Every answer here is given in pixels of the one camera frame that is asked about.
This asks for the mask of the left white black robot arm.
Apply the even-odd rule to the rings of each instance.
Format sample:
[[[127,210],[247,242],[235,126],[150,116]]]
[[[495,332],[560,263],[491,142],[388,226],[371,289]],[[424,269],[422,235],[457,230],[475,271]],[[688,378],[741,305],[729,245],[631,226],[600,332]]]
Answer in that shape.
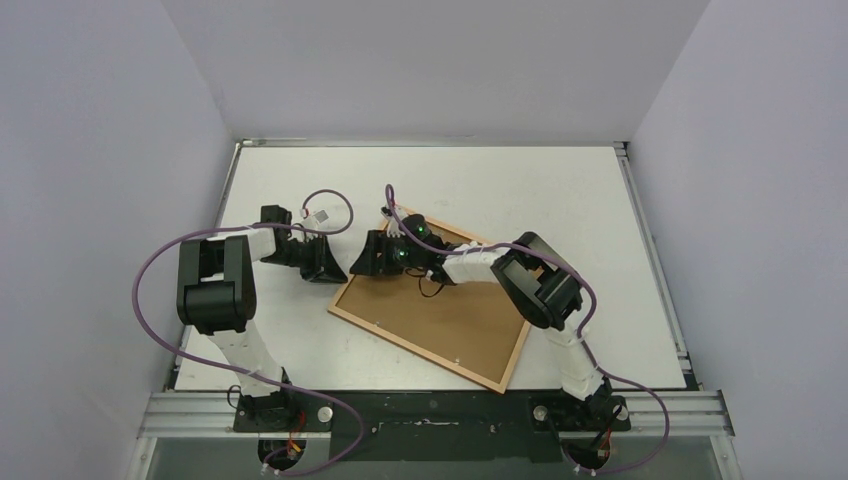
[[[262,228],[181,243],[176,307],[180,320],[207,336],[227,362],[239,368],[238,409],[282,431],[297,420],[299,405],[287,390],[285,369],[270,354],[254,322],[257,292],[253,265],[265,262],[298,270],[302,280],[344,284],[346,274],[332,255],[323,210],[302,209],[293,221],[289,210],[262,207]]]

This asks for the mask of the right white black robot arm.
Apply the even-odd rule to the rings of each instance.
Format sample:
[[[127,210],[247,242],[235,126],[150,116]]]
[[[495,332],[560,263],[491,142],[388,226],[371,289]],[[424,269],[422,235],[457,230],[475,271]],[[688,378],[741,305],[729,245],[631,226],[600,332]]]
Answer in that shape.
[[[521,317],[544,332],[552,349],[568,421],[588,429],[625,422],[629,411],[612,393],[608,377],[595,366],[569,317],[583,305],[581,284],[563,269],[563,259],[536,233],[513,243],[452,243],[421,214],[389,219],[370,230],[353,262],[353,275],[385,277],[415,270],[441,286],[490,283],[500,286]]]

